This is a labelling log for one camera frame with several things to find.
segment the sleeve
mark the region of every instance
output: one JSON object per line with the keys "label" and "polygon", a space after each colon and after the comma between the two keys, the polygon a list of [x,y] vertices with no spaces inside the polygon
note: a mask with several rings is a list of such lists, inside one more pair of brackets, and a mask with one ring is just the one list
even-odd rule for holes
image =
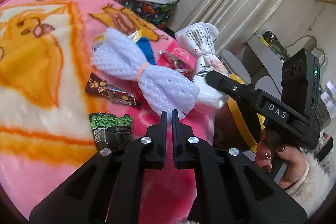
{"label": "sleeve", "polygon": [[332,182],[313,154],[308,153],[305,158],[306,169],[303,176],[286,192],[305,209],[310,218],[327,197]]}

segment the pink blanket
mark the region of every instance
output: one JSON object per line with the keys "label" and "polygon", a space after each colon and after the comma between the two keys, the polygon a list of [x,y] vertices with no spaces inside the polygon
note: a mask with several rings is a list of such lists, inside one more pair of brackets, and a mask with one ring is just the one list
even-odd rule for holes
{"label": "pink blanket", "polygon": [[[0,4],[0,183],[26,217],[34,206],[95,152],[88,113],[134,118],[133,135],[145,135],[159,117],[84,93],[91,72],[136,96],[135,83],[97,71],[90,63],[95,38],[107,27],[141,29],[158,54],[172,52],[190,67],[195,59],[177,42],[113,0],[6,0]],[[213,120],[192,110],[183,123],[212,141]],[[173,224],[188,216],[196,196],[194,172],[177,170],[167,132],[164,170],[145,172],[139,221]]]}

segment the finger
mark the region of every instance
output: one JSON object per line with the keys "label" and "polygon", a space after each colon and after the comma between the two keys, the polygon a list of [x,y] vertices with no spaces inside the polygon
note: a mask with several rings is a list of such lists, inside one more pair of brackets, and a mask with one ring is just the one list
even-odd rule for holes
{"label": "finger", "polygon": [[261,132],[260,132],[260,140],[261,141],[266,141],[267,139],[267,131],[268,131],[268,128],[265,127]]}
{"label": "finger", "polygon": [[293,146],[286,146],[283,152],[277,151],[277,154],[280,158],[289,161],[286,172],[279,182],[279,185],[285,189],[301,178],[306,169],[306,160],[303,153]]}
{"label": "finger", "polygon": [[278,185],[282,188],[282,189],[287,189],[288,187],[290,187],[293,184],[293,182],[288,182],[286,181],[284,178],[282,178],[279,182]]}
{"label": "finger", "polygon": [[302,164],[303,154],[297,147],[281,144],[276,149],[277,154],[283,160],[288,160],[292,165]]}
{"label": "finger", "polygon": [[271,157],[270,149],[265,145],[263,141],[260,141],[257,145],[255,163],[266,173],[270,173],[272,170],[272,163],[270,162],[270,157]]}

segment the cable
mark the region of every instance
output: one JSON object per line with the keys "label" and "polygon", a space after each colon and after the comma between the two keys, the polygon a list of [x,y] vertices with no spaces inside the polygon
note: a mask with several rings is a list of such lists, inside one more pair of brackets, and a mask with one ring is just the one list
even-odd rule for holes
{"label": "cable", "polygon": [[322,54],[323,54],[323,62],[322,62],[321,65],[320,65],[320,67],[322,67],[322,66],[324,65],[325,61],[326,61],[327,54],[326,54],[325,50],[323,50],[322,48],[319,48],[319,47],[318,47],[318,44],[317,44],[317,38],[316,38],[314,35],[312,35],[312,34],[305,34],[305,35],[301,36],[301,37],[300,37],[298,40],[296,40],[293,44],[290,44],[290,45],[288,45],[287,47],[285,47],[285,49],[286,49],[286,48],[289,48],[289,47],[291,47],[291,46],[293,46],[293,45],[295,45],[300,39],[302,39],[302,38],[304,38],[304,37],[311,37],[311,38],[313,38],[313,39],[315,40],[315,49],[317,49],[318,51],[322,52]]}

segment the barcode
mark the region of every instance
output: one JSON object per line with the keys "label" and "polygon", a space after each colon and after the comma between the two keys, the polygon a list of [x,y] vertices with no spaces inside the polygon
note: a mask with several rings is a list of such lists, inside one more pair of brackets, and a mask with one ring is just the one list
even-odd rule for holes
{"label": "barcode", "polygon": [[213,70],[213,66],[202,67],[202,70],[196,73],[196,76],[205,77],[208,72]]}
{"label": "barcode", "polygon": [[95,143],[100,142],[100,135],[99,135],[98,130],[94,131],[94,141],[95,141]]}

